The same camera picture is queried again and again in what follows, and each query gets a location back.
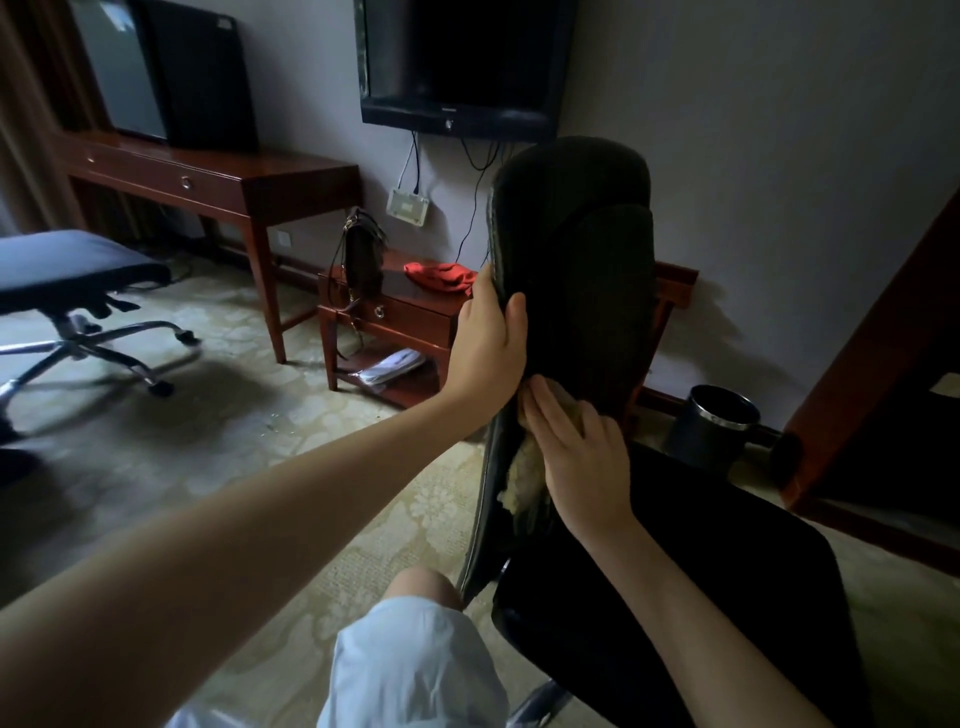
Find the floor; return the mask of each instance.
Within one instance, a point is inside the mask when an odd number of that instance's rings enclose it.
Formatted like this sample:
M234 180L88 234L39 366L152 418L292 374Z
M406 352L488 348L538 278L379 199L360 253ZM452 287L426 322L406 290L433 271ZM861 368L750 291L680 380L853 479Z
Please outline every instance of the floor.
M82 559L119 529L178 508L249 473L329 442L393 410L326 389L319 334L286 336L289 366L273 360L249 274L190 260L193 276L125 296L143 308L106 323L169 319L204 341L191 354L163 331L118 342L177 392L156 400L99 361L59 365L14 401L20 447L45 466L0 492L0 603ZM285 310L310 298L281 290ZM0 344L47 338L36 314L0 319ZM0 380L30 356L0 357ZM656 442L664 422L648 418ZM455 578L468 545L482 446L460 443L430 465L330 566L234 655L195 697L257 726L309 726L326 695L341 627L362 616L392 575L417 563ZM751 458L732 479L777 494ZM836 553L881 726L960 725L960 580L823 529ZM513 704L544 676L492 628L491 591L468 608ZM606 722L574 701L558 726Z

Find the office chair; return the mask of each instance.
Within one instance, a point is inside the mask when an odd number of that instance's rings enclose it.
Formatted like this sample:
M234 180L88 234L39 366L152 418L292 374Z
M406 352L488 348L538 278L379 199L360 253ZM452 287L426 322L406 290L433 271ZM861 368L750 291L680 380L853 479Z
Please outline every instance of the office chair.
M603 139L565 137L498 173L488 203L501 304L523 291L527 375L556 379L626 422L656 347L650 176ZM497 501L524 436L516 398L490 427L465 602L497 582L492 620L551 680L510 725L545 725L570 695L618 726L692 726L662 660L552 506L514 518ZM816 529L776 505L637 443L634 514L716 606L838 728L871 724L836 561Z
M0 384L0 444L17 438L7 409L27 383L67 358L93 356L119 364L140 377L157 397L173 394L173 385L158 378L132 356L107 349L108 341L151 328L169 328L188 347L200 341L191 331L169 321L148 321L103 331L84 316L104 319L113 308L132 311L135 303L118 301L110 293L136 283L170 282L170 269L145 255L99 235L83 231L52 231L0 239L0 315L37 310L50 319L58 338L0 346L0 355L46 353L22 375Z

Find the tv bezel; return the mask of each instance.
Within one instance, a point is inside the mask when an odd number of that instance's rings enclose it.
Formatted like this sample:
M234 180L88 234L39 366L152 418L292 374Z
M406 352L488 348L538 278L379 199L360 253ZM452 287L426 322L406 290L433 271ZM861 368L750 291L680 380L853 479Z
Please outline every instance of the tv bezel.
M550 60L546 103L543 109L539 110L442 104L419 99L408 99L397 104L371 97L367 62L366 2L367 0L353 0L360 116L364 123L411 132L507 142L542 142L557 137L577 0L557 0L557 23L554 26L556 50Z

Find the white cable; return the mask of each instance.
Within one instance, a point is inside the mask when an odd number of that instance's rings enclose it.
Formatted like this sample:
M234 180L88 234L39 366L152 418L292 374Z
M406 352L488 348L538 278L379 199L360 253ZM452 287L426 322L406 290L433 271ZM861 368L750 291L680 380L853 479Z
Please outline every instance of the white cable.
M400 179L396 181L396 188L397 188L397 189L400 189L400 184L403 182L403 175L406 174L407 165L410 163L410 155L412 155L412 154L414 153L414 143L415 143L415 141L416 141L416 139L415 139L414 137L411 137L411 141L410 141L410 151L407 152L407 160L406 160L405 162L403 162L403 169L400 170Z

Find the television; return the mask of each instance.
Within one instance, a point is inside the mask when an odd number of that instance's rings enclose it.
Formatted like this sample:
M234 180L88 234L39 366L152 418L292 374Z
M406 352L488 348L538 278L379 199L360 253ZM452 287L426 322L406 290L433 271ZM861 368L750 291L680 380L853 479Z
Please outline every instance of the television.
M253 152L256 124L232 17L164 0L69 0L118 132Z
M354 0L368 124L497 141L557 135L576 0Z

